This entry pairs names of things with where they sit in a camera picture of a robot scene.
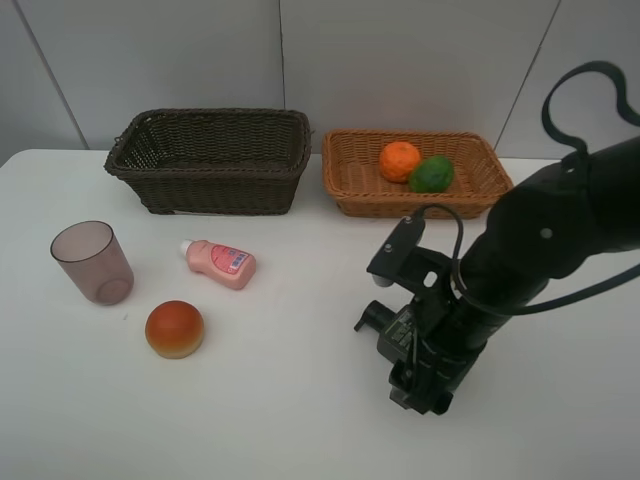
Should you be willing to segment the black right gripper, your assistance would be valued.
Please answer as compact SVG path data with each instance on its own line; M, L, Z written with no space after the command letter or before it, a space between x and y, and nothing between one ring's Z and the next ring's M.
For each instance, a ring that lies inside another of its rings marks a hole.
M509 318L476 308L440 280L430 287L398 285L412 298L388 312L390 399L420 414L442 415L489 338Z

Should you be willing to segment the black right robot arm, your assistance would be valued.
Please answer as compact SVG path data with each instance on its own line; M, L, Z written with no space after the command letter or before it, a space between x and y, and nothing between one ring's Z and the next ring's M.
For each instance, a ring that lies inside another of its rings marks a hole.
M412 294L387 316L379 349L392 361L391 398L445 413L489 338L510 318L553 310L635 279L632 267L564 297L536 303L553 279L590 256L639 246L639 142L570 154L537 171L491 209L485 231L451 255L419 246L417 211L398 223L369 271Z

